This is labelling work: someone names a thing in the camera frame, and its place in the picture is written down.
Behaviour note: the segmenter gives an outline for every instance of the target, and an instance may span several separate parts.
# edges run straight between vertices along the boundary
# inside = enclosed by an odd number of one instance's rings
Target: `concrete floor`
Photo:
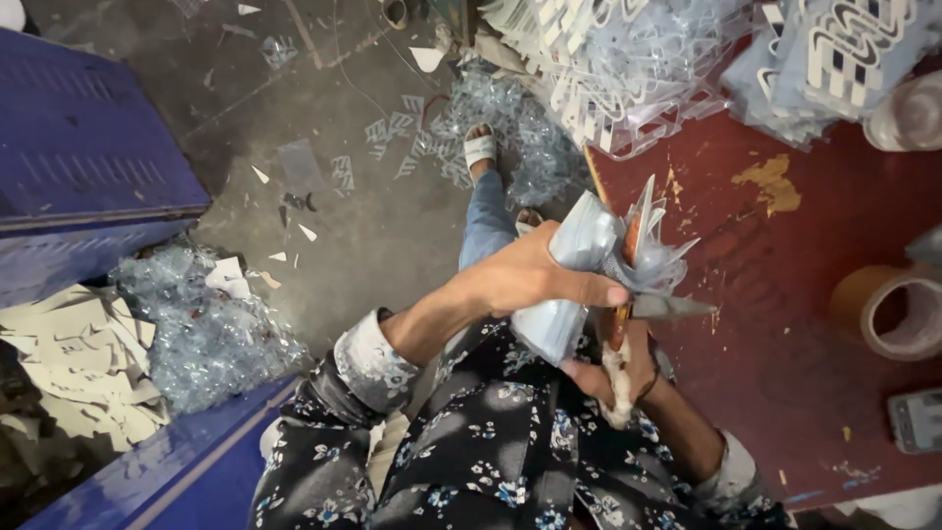
[[[261,12],[239,16],[234,0],[209,0],[190,19],[171,0],[24,3],[46,38],[91,45],[133,67],[215,200],[194,238],[282,282],[274,290],[250,280],[320,355],[371,308],[405,308],[456,272],[470,197],[427,157],[413,174],[393,180],[412,139],[392,140],[381,161],[368,154],[364,128],[383,115],[341,66],[386,114],[405,111],[403,94],[429,101],[447,93],[453,76],[443,64],[423,82],[398,57],[396,49],[412,61],[408,46],[432,45],[434,21],[416,20],[417,13],[396,31],[382,21],[376,0],[339,1],[336,41],[330,0],[243,2]],[[222,24],[256,38],[223,37]],[[290,38],[299,50],[279,70],[260,53],[268,36]],[[277,148],[303,138],[328,188],[314,196],[316,213],[289,208],[285,229],[278,206],[287,185]],[[352,161],[355,189],[347,197],[330,181],[331,159],[341,156]],[[262,184],[253,164],[270,182]],[[305,238],[297,223],[317,240]],[[268,258],[279,252],[287,262]]]

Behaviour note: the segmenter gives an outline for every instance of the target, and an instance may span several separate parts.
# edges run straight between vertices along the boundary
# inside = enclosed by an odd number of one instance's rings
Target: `red wooden table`
[[[802,153],[722,113],[628,161],[588,153],[616,213],[656,174],[663,240],[702,238],[675,294],[720,312],[655,333],[681,390],[745,444],[789,509],[942,482],[942,454],[896,448],[885,404],[942,386],[942,356],[890,361],[826,322],[838,281],[906,265],[903,247],[942,222],[942,152],[883,153],[855,124],[830,138]]]

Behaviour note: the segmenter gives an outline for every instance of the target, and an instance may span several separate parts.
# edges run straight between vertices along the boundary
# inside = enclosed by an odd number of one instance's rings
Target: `leg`
[[[517,229],[504,209],[500,174],[487,169],[478,178],[468,204],[464,244],[458,269],[464,270],[504,248],[517,238]]]

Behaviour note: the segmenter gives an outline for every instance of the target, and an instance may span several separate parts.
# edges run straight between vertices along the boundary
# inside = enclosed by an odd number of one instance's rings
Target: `floral shirt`
[[[691,488],[640,412],[628,430],[612,429],[595,400],[495,320],[442,355],[375,493],[369,430],[407,404],[420,372],[393,351],[379,318],[373,311],[341,337],[282,407],[249,528],[562,530],[574,510],[600,530],[785,527],[729,433],[720,470]]]

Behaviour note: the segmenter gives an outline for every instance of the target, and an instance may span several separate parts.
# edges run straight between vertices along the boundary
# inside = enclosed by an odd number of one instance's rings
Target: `tape roll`
[[[864,267],[837,284],[828,313],[881,356],[916,361],[942,351],[942,283],[932,271]]]

